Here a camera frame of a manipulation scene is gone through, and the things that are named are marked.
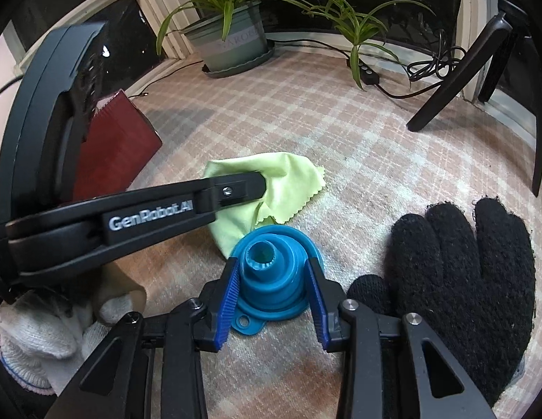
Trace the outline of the left white gloved hand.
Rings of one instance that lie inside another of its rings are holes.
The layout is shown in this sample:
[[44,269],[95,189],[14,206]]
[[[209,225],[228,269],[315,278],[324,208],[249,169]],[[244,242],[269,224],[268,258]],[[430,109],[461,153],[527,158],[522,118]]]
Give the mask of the left white gloved hand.
[[0,305],[0,367],[23,390],[60,395],[83,362],[147,292],[115,263]]

